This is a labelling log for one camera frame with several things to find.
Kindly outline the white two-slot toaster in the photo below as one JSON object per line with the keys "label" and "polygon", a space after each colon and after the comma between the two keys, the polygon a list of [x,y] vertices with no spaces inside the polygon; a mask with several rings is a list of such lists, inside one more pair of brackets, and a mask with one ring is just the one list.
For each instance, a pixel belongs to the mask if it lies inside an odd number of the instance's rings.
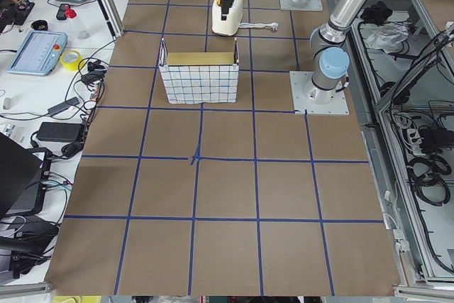
{"label": "white two-slot toaster", "polygon": [[214,0],[211,11],[212,31],[218,35],[232,36],[238,31],[243,17],[243,0],[233,0],[226,21],[221,20],[221,7]]}

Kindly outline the yellow tape roll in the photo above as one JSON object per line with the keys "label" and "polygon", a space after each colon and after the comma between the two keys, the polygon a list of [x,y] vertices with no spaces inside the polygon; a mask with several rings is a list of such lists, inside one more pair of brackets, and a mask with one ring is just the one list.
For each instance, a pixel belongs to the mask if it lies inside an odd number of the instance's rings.
{"label": "yellow tape roll", "polygon": [[59,58],[60,64],[69,71],[78,71],[84,67],[85,61],[76,50],[68,50],[61,54]]}

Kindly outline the blue teach pendant near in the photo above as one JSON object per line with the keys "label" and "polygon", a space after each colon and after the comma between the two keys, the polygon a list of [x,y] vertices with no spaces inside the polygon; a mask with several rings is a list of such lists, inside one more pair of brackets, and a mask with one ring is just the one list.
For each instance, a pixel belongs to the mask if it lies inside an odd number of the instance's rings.
{"label": "blue teach pendant near", "polygon": [[30,31],[11,61],[7,72],[48,75],[55,68],[66,44],[66,33]]}

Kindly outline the black power adapter brick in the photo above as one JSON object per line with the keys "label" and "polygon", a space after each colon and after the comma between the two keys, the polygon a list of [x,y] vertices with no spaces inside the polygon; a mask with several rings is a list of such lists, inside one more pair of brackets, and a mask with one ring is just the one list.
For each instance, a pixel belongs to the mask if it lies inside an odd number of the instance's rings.
{"label": "black power adapter brick", "polygon": [[81,123],[42,122],[36,138],[45,142],[71,143],[79,139],[83,128]]}

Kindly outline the black laptop computer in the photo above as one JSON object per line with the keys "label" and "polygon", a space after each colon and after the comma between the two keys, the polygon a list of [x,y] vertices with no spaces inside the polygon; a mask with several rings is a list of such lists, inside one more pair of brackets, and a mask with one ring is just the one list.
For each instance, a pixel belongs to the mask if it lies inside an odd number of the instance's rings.
{"label": "black laptop computer", "polygon": [[1,217],[39,213],[51,160],[47,148],[23,148],[1,135]]}

